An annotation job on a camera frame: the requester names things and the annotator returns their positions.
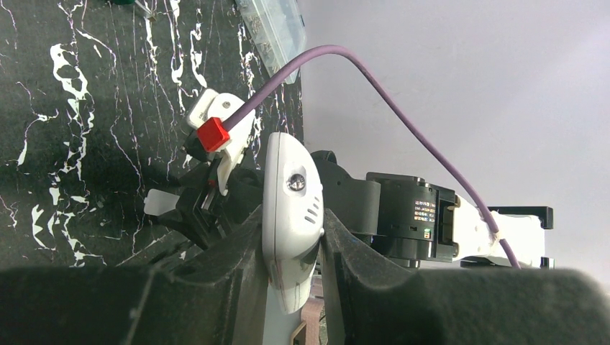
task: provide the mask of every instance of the transparent storage box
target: transparent storage box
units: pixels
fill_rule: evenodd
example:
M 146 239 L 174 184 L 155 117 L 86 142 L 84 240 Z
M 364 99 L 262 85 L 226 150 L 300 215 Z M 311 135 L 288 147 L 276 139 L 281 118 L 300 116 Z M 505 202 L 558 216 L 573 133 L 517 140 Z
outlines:
M 237 0 L 246 27 L 269 75 L 305 49 L 305 27 L 296 0 Z M 296 81 L 298 71 L 286 79 Z

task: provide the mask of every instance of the marble surface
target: marble surface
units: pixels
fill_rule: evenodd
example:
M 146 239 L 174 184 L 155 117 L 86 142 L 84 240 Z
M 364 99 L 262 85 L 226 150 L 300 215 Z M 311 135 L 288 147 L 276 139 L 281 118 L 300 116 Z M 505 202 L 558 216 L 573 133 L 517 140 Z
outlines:
M 183 118 L 206 87 L 268 78 L 231 0 L 0 0 L 0 260 L 117 265 L 166 236 L 143 215 L 195 162 Z M 257 110 L 245 165 L 274 131 L 302 139 L 300 82 Z

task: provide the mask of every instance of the screw head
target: screw head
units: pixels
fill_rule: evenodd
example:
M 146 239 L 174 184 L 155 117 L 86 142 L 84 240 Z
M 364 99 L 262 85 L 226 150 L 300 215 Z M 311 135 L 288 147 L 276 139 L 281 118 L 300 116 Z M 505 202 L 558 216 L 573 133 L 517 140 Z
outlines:
M 303 190 L 305 188 L 305 177 L 301 174 L 294 174 L 288 179 L 288 188 L 295 192 Z

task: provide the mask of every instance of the red connector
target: red connector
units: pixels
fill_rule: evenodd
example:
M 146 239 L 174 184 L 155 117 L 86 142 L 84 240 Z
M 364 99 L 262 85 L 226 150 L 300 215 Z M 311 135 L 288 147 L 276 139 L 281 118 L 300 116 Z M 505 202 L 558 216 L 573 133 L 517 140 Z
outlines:
M 231 139 L 229 132 L 224 130 L 222 121 L 211 117 L 197 129 L 197 137 L 207 152 L 214 152 Z

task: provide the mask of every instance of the wall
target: wall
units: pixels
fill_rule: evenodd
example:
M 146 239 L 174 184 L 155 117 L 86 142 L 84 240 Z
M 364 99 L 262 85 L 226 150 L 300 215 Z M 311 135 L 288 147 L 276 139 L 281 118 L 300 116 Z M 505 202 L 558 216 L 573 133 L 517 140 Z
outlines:
M 549 205 L 547 254 L 610 284 L 610 2 L 305 0 L 309 46 L 364 59 L 494 205 Z M 301 70 L 306 146 L 454 188 L 346 60 Z

